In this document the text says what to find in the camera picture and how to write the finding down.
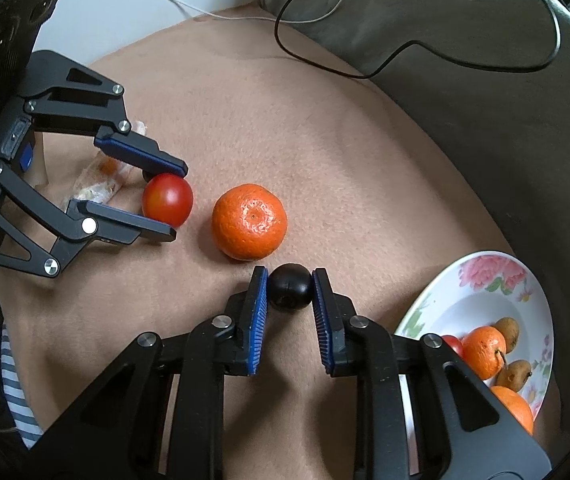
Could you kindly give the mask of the large orange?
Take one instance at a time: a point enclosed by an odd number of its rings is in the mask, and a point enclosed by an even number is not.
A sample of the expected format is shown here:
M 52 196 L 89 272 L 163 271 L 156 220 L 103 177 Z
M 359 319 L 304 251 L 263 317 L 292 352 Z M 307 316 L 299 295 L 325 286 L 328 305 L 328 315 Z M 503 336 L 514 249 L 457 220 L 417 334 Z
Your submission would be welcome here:
M 492 386 L 490 391 L 502 402 L 530 436 L 534 431 L 534 418 L 529 404 L 518 393 L 503 386 Z

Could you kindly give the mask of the clear plastic bag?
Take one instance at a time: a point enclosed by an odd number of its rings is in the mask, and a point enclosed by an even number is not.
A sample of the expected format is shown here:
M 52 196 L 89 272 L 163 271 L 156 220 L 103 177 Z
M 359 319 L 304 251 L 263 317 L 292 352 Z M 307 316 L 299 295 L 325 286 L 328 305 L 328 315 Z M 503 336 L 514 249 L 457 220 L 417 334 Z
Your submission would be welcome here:
M 134 167 L 98 151 L 72 185 L 67 200 L 108 204 L 125 184 Z

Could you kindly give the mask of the mandarin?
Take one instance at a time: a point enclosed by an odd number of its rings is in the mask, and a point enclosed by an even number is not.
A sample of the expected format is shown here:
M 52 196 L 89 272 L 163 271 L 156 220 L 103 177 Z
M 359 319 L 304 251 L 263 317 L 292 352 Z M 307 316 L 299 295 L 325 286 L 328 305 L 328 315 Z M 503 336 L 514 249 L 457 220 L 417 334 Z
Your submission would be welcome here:
M 481 380 L 493 378 L 505 365 L 505 337 L 493 326 L 481 326 L 463 336 L 462 348 L 463 360 Z
M 227 257 L 238 261 L 257 261 L 271 255 L 283 243 L 287 228 L 282 202 L 258 184 L 235 186 L 213 206 L 214 244 Z

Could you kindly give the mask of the striped cloth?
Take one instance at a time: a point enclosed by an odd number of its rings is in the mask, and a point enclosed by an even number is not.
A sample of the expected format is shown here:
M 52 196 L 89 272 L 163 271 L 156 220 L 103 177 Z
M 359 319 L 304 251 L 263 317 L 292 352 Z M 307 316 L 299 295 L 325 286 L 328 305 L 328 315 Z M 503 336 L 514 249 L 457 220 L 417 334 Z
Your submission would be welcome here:
M 2 376 L 3 391 L 14 425 L 22 442 L 27 448 L 32 448 L 42 437 L 43 430 L 36 421 L 22 390 L 6 325 L 3 325 L 0 340 L 0 376 Z

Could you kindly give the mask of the large red tomato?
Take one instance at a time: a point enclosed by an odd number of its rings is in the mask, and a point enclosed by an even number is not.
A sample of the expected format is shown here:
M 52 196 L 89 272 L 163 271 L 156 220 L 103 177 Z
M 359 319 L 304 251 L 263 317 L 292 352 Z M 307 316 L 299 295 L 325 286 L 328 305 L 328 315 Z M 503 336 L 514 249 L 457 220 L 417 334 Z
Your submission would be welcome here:
M 462 358 L 464 356 L 464 350 L 463 350 L 462 342 L 457 337 L 455 337 L 453 335 L 443 335 L 442 339 L 444 342 L 446 342 L 450 346 L 450 348 L 460 358 Z

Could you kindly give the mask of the dark plum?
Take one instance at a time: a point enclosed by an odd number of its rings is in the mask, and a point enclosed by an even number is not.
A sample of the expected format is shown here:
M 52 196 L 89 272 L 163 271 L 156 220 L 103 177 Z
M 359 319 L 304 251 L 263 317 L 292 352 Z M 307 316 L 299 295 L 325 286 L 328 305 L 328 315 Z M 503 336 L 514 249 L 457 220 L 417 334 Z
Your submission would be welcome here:
M 156 176 L 156 174 L 153 174 L 152 172 L 143 171 L 143 178 L 146 182 L 149 182 L 150 180 L 152 180 L 154 177 Z
M 312 301 L 312 276 L 299 263 L 278 266 L 268 277 L 268 302 L 275 309 L 304 309 Z

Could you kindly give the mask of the small red tomato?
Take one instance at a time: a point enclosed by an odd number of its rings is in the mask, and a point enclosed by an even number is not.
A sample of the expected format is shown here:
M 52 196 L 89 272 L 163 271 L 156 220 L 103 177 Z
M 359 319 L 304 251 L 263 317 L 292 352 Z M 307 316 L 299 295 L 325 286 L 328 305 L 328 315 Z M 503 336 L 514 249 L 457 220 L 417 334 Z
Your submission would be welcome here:
M 194 203 L 194 194 L 189 183 L 174 174 L 159 174 L 145 186 L 142 198 L 143 215 L 173 226 L 182 226 Z

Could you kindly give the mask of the grey sofa backrest cushion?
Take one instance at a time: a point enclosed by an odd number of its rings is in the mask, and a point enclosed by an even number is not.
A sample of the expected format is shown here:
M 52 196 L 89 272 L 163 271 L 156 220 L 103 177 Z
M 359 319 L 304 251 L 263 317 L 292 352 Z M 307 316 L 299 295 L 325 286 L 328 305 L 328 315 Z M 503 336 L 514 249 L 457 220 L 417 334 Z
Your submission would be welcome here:
M 554 318 L 570 452 L 570 13 L 554 0 L 259 0 L 374 81 L 449 156 Z

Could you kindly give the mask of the white floral plate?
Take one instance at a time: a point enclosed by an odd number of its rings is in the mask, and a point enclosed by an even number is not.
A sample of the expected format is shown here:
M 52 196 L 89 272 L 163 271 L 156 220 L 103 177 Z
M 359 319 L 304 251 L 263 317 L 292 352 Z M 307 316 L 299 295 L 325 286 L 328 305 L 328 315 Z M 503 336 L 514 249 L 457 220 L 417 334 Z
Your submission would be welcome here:
M 519 339 L 508 358 L 531 365 L 520 396 L 536 416 L 550 384 L 554 326 L 540 282 L 517 258 L 487 250 L 454 261 L 419 294 L 396 333 L 411 339 L 426 333 L 462 338 L 500 318 L 518 323 Z

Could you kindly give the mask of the brown longan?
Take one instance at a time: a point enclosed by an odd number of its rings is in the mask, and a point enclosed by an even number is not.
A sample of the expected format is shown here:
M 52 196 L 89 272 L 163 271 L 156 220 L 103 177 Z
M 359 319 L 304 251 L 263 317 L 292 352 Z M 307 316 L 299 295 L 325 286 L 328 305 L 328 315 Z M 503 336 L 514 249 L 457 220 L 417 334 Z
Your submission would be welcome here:
M 506 364 L 496 375 L 494 385 L 519 392 L 532 375 L 531 364 L 526 360 L 517 360 Z
M 506 344 L 506 352 L 512 352 L 516 348 L 520 336 L 520 327 L 518 322 L 510 316 L 506 316 L 505 318 L 497 320 L 493 326 L 503 335 Z

